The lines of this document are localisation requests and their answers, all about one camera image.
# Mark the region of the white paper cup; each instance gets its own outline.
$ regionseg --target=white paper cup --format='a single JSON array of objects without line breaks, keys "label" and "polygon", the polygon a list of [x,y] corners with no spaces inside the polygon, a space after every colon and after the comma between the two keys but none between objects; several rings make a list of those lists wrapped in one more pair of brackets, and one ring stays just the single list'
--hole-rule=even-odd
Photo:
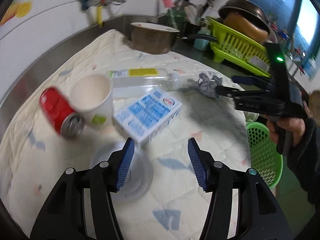
[{"label": "white paper cup", "polygon": [[101,127],[112,123],[112,80],[102,74],[91,74],[78,80],[69,95],[71,106],[86,124]]}]

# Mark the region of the silver screw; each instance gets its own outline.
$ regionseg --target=silver screw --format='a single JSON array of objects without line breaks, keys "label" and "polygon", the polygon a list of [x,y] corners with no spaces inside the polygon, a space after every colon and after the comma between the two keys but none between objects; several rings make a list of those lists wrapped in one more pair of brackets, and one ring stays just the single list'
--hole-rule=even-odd
[{"label": "silver screw", "polygon": [[106,167],[108,167],[109,166],[109,163],[108,162],[102,162],[102,163],[100,163],[100,167],[102,167],[102,168],[106,168]]},{"label": "silver screw", "polygon": [[221,162],[214,162],[213,166],[216,168],[222,168],[222,163]]},{"label": "silver screw", "polygon": [[255,169],[251,168],[251,169],[249,169],[249,173],[250,173],[251,175],[256,175],[256,174],[257,174],[257,171],[256,171]]},{"label": "silver screw", "polygon": [[73,173],[73,168],[67,168],[66,169],[66,174],[72,174]]}]

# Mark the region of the green label on cup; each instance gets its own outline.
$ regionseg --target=green label on cup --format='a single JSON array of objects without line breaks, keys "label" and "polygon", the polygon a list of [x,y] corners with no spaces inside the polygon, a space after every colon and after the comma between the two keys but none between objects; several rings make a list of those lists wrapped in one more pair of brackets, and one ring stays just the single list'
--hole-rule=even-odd
[{"label": "green label on cup", "polygon": [[106,120],[107,118],[105,116],[96,114],[93,117],[91,124],[103,124],[106,122]]}]

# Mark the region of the crumpled paper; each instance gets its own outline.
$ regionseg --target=crumpled paper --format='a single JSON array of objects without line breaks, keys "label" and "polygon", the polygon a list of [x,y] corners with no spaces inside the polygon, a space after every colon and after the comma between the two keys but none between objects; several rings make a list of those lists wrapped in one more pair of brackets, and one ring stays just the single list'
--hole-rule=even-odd
[{"label": "crumpled paper", "polygon": [[212,71],[201,72],[199,74],[199,80],[197,81],[197,87],[200,93],[209,98],[219,98],[216,94],[216,86],[222,85],[222,78],[218,78]]}]

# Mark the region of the plastic bottle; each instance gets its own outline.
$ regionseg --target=plastic bottle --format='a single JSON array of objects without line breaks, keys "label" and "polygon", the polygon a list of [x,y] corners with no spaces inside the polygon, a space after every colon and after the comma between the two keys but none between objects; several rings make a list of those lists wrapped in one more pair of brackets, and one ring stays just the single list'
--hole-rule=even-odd
[{"label": "plastic bottle", "polygon": [[162,68],[138,68],[112,70],[110,77],[113,82],[113,97],[140,97],[155,87],[169,92],[180,88],[196,85],[195,74],[179,75],[178,72],[168,73]]},{"label": "plastic bottle", "polygon": [[[209,30],[209,21],[205,20],[204,21],[204,26],[201,27],[201,29],[198,31],[199,34],[207,34],[207,35],[210,35],[211,32]],[[207,46],[209,44],[209,41],[206,41],[206,40],[202,40],[202,39],[196,39],[194,44],[193,44],[193,47],[197,50],[200,50],[200,51],[205,51],[207,49]]]}]

